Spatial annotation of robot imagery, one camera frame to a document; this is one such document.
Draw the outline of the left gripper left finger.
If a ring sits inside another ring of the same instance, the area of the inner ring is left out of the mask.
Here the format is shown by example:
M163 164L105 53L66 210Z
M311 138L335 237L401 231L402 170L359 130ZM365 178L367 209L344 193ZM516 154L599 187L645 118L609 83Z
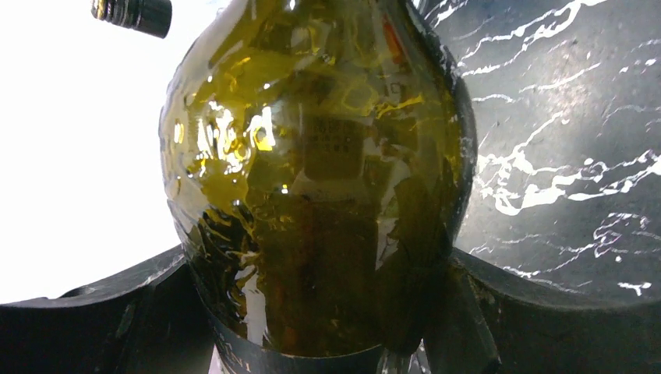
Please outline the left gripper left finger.
M179 247L59 298L1 307L4 373L206 373L213 349Z

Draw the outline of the dark wine bottle white label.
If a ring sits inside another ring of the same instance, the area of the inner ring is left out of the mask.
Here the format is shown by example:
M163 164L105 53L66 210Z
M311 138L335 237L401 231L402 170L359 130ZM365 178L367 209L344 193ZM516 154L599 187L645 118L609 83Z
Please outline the dark wine bottle white label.
M475 118L410 1L231 1L159 124L226 373L406 373L471 192Z

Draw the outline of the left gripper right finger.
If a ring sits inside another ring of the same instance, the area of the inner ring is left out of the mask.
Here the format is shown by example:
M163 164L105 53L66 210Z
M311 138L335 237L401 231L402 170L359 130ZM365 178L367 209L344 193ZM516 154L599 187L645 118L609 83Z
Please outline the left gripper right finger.
M454 249L424 344L433 373L657 373L660 303L548 288Z

